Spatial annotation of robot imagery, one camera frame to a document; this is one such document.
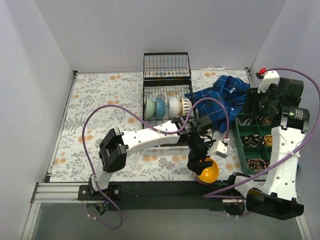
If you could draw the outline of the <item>orange ceramic bowl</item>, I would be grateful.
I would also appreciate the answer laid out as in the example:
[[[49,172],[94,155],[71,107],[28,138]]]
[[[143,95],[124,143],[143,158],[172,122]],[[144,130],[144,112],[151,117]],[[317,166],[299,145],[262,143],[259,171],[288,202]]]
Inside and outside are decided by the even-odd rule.
[[[205,162],[211,162],[212,166],[209,166],[205,168],[201,175],[197,175],[194,172],[192,173],[193,178],[200,184],[202,185],[210,185],[213,184],[219,177],[220,175],[220,168],[217,164],[217,162],[212,159],[207,157],[205,159]]]

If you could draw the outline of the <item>blue ceramic bowl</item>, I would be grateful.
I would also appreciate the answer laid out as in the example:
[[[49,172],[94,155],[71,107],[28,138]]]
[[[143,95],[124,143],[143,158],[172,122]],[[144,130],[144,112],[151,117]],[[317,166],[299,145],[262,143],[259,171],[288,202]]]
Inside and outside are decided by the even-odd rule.
[[[156,100],[155,100],[155,103],[156,103],[156,118],[157,119],[162,119],[165,114],[166,114],[166,105],[165,105],[165,102],[157,97]]]

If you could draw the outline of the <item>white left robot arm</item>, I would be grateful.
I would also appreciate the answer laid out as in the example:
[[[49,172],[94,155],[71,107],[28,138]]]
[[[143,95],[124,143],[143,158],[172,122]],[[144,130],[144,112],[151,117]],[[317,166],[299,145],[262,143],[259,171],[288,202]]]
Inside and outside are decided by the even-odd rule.
[[[181,132],[180,129],[186,120],[185,116],[173,118],[155,126],[156,130],[144,128],[132,131],[120,131],[112,128],[99,145],[98,156],[100,162],[90,179],[89,194],[95,200],[106,196],[106,189],[113,173],[126,166],[127,157],[139,151],[160,145],[185,144],[189,148],[187,167],[197,175],[201,175],[205,168],[212,166],[206,163],[212,146],[217,142],[209,139],[205,141],[205,134],[213,127],[208,117],[191,117]]]

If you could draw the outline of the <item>white bowl with blue leaves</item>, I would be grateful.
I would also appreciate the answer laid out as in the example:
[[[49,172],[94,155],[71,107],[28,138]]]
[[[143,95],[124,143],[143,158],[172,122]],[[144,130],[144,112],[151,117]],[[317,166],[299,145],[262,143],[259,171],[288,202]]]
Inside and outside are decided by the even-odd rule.
[[[192,108],[192,102],[187,97],[181,97],[180,101],[181,101],[181,114],[183,116],[186,116]]]

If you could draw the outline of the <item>plain white bowl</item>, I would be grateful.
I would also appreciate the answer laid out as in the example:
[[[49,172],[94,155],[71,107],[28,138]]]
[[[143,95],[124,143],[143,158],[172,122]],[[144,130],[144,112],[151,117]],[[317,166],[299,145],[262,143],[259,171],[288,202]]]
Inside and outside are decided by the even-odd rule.
[[[170,96],[168,98],[168,106],[169,106],[169,117],[171,119],[179,116],[181,114],[181,102],[177,97]]]

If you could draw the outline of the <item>pale green ceramic bowl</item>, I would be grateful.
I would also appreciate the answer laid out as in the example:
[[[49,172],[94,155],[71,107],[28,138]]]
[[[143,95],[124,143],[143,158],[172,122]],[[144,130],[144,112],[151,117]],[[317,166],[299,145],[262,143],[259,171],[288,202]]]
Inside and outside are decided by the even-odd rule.
[[[156,103],[151,98],[147,97],[145,99],[145,105],[144,105],[144,118],[150,119],[152,118],[156,113]]]

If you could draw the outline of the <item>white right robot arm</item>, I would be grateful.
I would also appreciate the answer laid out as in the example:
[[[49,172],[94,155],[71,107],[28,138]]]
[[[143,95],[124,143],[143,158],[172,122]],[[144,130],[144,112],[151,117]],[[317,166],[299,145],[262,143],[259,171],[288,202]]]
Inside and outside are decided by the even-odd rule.
[[[226,186],[230,198],[245,197],[250,212],[278,220],[295,218],[304,212],[304,205],[297,202],[296,172],[300,155],[294,151],[309,128],[310,113],[299,106],[303,89],[303,81],[281,77],[265,90],[256,87],[247,91],[245,113],[267,116],[272,126],[272,150],[264,185],[234,173],[234,181]]]

